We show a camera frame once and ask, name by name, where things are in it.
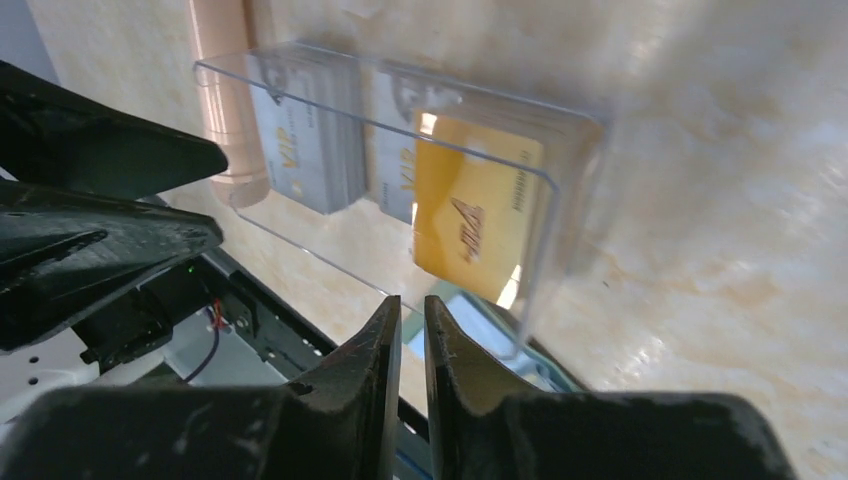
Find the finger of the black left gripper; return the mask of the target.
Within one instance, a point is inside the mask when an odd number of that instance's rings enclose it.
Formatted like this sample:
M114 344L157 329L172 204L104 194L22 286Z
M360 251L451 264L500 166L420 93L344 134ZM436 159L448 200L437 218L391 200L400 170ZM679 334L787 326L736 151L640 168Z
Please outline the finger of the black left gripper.
M140 199L224 172L214 142L1 64L1 167L20 182Z
M4 180L1 349L49 339L222 241L206 215Z

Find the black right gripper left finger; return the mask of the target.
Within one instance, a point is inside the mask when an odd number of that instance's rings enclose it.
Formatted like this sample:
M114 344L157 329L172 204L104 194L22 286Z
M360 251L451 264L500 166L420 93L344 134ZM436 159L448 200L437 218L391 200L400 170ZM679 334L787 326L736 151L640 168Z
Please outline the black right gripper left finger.
M49 392L1 448L5 479L388 479L401 302L282 386Z

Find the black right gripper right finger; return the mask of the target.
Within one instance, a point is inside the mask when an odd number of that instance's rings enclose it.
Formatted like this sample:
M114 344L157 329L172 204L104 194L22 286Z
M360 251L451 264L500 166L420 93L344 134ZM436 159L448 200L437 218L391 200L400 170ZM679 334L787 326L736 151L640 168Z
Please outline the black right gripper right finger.
M424 302L429 436L438 479L793 479L764 416L713 392L551 393Z

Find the green leather card holder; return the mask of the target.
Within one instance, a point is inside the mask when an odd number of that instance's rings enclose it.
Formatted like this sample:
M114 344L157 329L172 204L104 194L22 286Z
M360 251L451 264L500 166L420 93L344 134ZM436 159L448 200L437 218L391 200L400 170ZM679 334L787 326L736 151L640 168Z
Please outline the green leather card holder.
M528 342L513 353L517 321L512 314L447 282L429 293L439 297L463 332L525 381L548 392L578 392L585 385L540 343Z

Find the clear plastic card box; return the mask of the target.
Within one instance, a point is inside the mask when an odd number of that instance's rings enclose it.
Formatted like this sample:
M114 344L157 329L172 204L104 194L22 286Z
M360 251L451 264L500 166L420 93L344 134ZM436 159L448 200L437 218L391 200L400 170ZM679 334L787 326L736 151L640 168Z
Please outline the clear plastic card box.
M235 214L421 312L467 296L522 353L566 271L605 129L583 112L299 42L198 60L214 122L265 172Z

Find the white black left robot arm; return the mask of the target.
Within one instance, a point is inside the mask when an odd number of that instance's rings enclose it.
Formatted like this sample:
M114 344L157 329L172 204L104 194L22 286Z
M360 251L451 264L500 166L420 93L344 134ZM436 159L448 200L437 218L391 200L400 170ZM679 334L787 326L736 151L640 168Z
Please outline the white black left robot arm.
M210 217L152 197L223 172L212 141L1 66L1 418L170 333L139 285L218 247Z

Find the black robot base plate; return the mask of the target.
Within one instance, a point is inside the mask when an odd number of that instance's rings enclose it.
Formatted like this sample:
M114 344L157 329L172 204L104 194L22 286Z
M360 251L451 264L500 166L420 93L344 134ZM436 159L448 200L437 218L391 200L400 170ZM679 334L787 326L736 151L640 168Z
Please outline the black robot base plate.
M73 331L113 384L281 384L336 347L221 252L142 282Z

